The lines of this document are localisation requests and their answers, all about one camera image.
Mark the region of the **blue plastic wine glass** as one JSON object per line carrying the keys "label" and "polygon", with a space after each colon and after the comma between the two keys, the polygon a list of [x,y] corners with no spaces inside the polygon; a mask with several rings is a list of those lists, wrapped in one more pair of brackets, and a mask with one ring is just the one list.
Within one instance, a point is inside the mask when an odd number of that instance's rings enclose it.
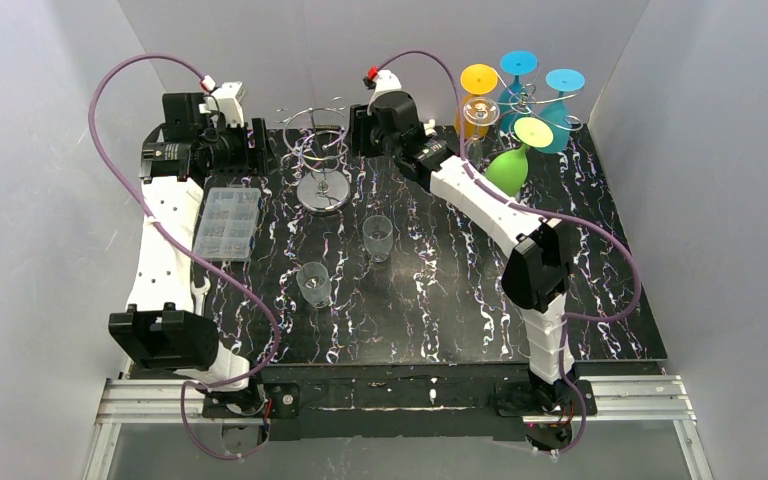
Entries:
{"label": "blue plastic wine glass", "polygon": [[519,102],[519,94],[522,92],[522,80],[530,75],[539,66],[537,56],[527,50],[514,50],[506,53],[500,59],[501,70],[512,77],[512,81],[504,86],[499,98],[500,119],[498,128],[500,132],[513,131],[513,123],[522,116],[514,105]]}
{"label": "blue plastic wine glass", "polygon": [[553,138],[547,146],[537,147],[536,150],[544,154],[561,153],[566,149],[571,133],[581,125],[579,120],[571,117],[564,101],[570,94],[577,94],[584,87],[586,79],[578,70],[561,68],[549,71],[545,81],[550,89],[557,92],[557,96],[543,104],[538,117],[547,124]]}

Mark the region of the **clear stemless glass front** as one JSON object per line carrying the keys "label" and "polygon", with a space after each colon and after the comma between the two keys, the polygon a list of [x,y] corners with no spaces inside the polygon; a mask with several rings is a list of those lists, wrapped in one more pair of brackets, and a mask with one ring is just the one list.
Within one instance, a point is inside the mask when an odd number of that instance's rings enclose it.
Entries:
{"label": "clear stemless glass front", "polygon": [[325,265],[308,262],[296,274],[297,284],[306,302],[314,308],[331,305],[331,279]]}

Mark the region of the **green plastic wine glass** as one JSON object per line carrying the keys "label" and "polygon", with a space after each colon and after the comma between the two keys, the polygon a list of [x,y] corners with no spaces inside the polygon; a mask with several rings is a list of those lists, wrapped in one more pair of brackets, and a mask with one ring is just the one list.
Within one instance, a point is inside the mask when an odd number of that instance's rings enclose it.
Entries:
{"label": "green plastic wine glass", "polygon": [[519,199],[529,171],[528,150],[548,146],[554,134],[546,122],[534,117],[516,120],[513,133],[520,145],[494,158],[484,171],[484,177],[507,196]]}

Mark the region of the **tall clear champagne flute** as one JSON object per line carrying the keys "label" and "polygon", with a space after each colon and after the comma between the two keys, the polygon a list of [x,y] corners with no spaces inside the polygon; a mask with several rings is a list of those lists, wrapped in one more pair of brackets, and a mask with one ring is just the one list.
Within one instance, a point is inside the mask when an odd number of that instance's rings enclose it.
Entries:
{"label": "tall clear champagne flute", "polygon": [[465,158],[478,168],[484,161],[483,138],[500,117],[498,103],[485,96],[470,94],[461,109],[465,136]]}

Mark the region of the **orange plastic wine glass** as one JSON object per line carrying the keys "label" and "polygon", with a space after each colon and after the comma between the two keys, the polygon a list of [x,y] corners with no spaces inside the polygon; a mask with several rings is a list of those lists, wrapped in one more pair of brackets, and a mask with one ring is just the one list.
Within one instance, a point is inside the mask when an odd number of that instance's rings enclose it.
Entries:
{"label": "orange plastic wine glass", "polygon": [[460,75],[466,92],[457,114],[458,133],[466,138],[482,138],[500,117],[500,107],[490,94],[498,85],[496,70],[486,64],[472,64]]}

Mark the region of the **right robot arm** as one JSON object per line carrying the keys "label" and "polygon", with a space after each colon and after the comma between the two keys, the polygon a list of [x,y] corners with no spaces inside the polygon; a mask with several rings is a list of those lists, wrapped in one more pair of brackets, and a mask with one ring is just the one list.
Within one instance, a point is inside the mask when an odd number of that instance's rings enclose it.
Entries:
{"label": "right robot arm", "polygon": [[354,156],[391,159],[400,173],[466,215],[502,250],[503,292],[521,312],[529,342],[528,399],[544,409],[568,403],[574,360],[565,343],[572,258],[570,225],[521,211],[443,139],[426,133],[405,91],[349,109]]}

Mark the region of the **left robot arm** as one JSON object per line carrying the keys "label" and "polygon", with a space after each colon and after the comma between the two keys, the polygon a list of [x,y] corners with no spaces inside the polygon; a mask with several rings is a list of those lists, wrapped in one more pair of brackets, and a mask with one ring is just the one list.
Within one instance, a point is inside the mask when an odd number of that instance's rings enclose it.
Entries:
{"label": "left robot arm", "polygon": [[226,167],[273,169],[263,119],[245,119],[244,90],[228,82],[210,93],[167,93],[163,122],[143,140],[139,198],[144,215],[136,277],[126,308],[108,330],[133,363],[198,382],[216,394],[250,384],[251,363],[222,344],[192,281],[191,254],[207,177]]}

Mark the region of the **clear stemless glass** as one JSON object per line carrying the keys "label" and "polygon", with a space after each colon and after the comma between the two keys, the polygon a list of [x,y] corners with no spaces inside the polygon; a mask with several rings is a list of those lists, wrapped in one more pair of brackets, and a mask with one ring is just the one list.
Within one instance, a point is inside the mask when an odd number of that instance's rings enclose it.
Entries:
{"label": "clear stemless glass", "polygon": [[306,302],[314,308],[331,305],[331,279],[325,265],[308,262],[296,274],[297,284]]}
{"label": "clear stemless glass", "polygon": [[393,224],[382,215],[368,217],[363,225],[363,243],[370,260],[376,263],[386,261],[393,248]]}

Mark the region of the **chrome glass rack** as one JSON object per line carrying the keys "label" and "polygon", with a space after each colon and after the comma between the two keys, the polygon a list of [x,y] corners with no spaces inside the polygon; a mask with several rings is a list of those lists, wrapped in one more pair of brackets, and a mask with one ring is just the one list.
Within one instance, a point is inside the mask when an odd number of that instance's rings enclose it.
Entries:
{"label": "chrome glass rack", "polygon": [[[538,72],[539,72],[539,66],[538,66],[538,68],[537,68],[537,69],[536,69],[534,72],[532,72],[531,74],[537,74]],[[506,83],[505,83],[505,81],[501,79],[501,76],[499,75],[499,73],[498,73],[498,72],[497,72],[497,76],[498,76],[498,80],[499,80],[499,82],[498,82],[498,85],[497,85],[496,89],[495,89],[495,90],[494,90],[494,91],[493,91],[493,92],[490,94],[490,97],[491,97],[493,100],[496,100],[496,101],[497,101],[497,103],[498,103],[498,98],[499,98],[499,95],[500,95],[500,93],[501,93],[501,91],[502,91],[503,87],[504,87],[504,86],[507,86],[508,84],[506,84]],[[532,83],[523,83],[523,89],[522,89],[522,92],[519,94],[519,102],[518,102],[517,104],[515,104],[515,105],[514,105],[514,108],[515,108],[515,109],[516,109],[516,110],[517,110],[519,113],[521,113],[521,114],[522,114],[522,116],[521,116],[521,117],[519,117],[519,118],[522,118],[522,117],[534,117],[534,118],[538,118],[538,119],[540,119],[540,118],[538,117],[538,113],[539,113],[539,112],[540,112],[540,110],[543,108],[543,104],[544,104],[544,103],[547,103],[548,101],[552,101],[552,100],[554,100],[554,99],[555,99],[555,98],[553,98],[553,99],[550,99],[550,100],[537,100],[537,99],[535,99],[535,98],[534,98],[534,93],[535,93],[535,91],[536,91],[536,86],[535,86],[534,84],[532,84]],[[573,97],[575,97],[577,94],[575,94],[575,95],[572,95],[572,94],[570,94],[570,95],[569,95],[569,97],[568,97],[567,99],[569,99],[569,98],[573,98]],[[577,117],[575,117],[575,116],[573,116],[573,115],[571,115],[571,117],[572,117],[573,119],[575,119],[575,120],[579,120]],[[499,120],[497,121],[497,123],[495,124],[495,126],[497,127],[497,132],[498,132],[499,134],[502,134],[502,133],[504,133],[504,134],[512,134],[512,135],[514,135],[513,131],[512,131],[512,132],[509,132],[509,133],[500,132],[500,131],[499,131],[499,128],[498,128],[498,122],[499,122]],[[581,125],[580,125],[580,126],[578,126],[578,127],[576,127],[576,128],[575,128],[575,130],[574,130],[573,132],[580,130],[582,127],[583,127],[583,123],[581,122]]]}
{"label": "chrome glass rack", "polygon": [[[302,207],[316,215],[338,212],[348,202],[351,184],[342,170],[349,156],[349,105],[340,96],[327,105],[308,107],[292,115],[280,109],[284,117],[278,121],[281,137],[291,156],[305,173],[296,186],[296,197]],[[310,128],[291,142],[291,125],[308,120]]]}

